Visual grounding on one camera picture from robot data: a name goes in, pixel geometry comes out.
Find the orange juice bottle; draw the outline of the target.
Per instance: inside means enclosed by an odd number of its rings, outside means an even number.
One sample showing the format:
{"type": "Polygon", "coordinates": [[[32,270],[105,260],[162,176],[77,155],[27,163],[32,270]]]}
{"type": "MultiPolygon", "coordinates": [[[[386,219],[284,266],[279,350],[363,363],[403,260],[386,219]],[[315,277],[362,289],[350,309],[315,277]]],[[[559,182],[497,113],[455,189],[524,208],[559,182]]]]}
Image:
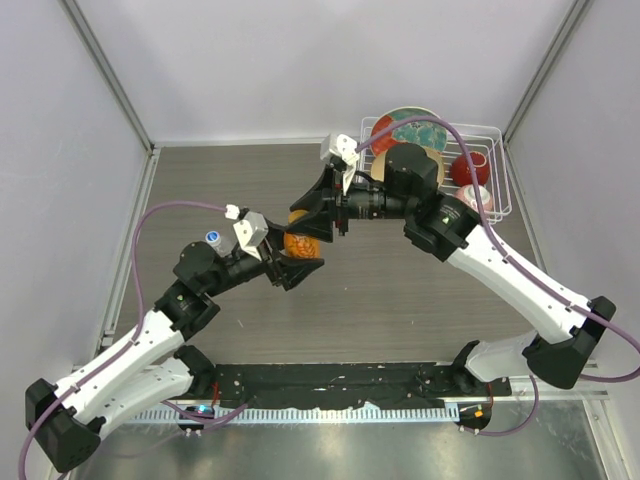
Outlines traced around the orange juice bottle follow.
{"type": "Polygon", "coordinates": [[[283,236],[285,254],[291,258],[319,259],[319,241],[315,238],[285,233],[283,236]]]}

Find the orange bottle cap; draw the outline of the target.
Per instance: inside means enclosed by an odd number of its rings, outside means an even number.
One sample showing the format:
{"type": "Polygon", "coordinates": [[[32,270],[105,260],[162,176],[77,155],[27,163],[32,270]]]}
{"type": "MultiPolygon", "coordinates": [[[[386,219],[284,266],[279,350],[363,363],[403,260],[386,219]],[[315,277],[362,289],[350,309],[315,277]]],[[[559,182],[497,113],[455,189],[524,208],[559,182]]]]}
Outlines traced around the orange bottle cap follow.
{"type": "Polygon", "coordinates": [[[308,214],[307,210],[295,210],[295,211],[292,211],[288,215],[288,223],[289,224],[293,224],[294,222],[296,222],[299,219],[303,218],[307,214],[308,214]]]}

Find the clear plastic water bottle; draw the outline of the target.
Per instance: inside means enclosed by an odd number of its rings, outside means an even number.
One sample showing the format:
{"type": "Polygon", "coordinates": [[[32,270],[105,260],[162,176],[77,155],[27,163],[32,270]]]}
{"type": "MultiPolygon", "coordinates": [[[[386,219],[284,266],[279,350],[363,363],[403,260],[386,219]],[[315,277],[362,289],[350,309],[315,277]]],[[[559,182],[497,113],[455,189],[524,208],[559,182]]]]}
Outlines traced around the clear plastic water bottle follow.
{"type": "Polygon", "coordinates": [[[234,247],[232,240],[216,230],[211,230],[206,233],[205,241],[213,248],[220,256],[228,255],[234,247]]]}

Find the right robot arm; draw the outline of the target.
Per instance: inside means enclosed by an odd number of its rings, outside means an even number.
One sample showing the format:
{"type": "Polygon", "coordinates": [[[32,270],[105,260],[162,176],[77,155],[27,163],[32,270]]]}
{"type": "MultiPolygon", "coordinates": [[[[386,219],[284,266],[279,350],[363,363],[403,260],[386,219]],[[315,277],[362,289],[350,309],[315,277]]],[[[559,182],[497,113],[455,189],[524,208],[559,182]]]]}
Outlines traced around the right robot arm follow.
{"type": "Polygon", "coordinates": [[[611,320],[615,305],[570,292],[483,227],[479,214],[438,188],[438,164],[418,145],[403,143],[385,154],[384,179],[343,186],[346,163],[331,154],[318,181],[290,210],[293,234],[330,242],[355,219],[402,219],[412,245],[466,272],[496,293],[533,327],[500,341],[471,341],[457,355],[451,380],[472,395],[500,377],[533,374],[569,390],[604,333],[589,319],[611,320]]]}

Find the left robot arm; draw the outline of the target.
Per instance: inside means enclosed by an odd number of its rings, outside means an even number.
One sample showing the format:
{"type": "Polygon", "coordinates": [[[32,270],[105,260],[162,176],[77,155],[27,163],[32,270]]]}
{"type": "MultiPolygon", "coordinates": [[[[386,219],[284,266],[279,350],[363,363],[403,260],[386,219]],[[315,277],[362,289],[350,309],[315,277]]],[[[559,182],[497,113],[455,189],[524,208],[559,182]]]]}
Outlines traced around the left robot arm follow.
{"type": "Polygon", "coordinates": [[[314,247],[288,254],[280,225],[241,220],[234,231],[240,239],[226,255],[209,242],[187,245],[175,282],[114,345],[54,383],[39,379],[27,388],[25,442],[37,443],[56,471],[83,464],[135,414],[211,391],[214,366],[188,342],[219,313],[215,296],[260,276],[291,290],[324,264],[314,247]]]}

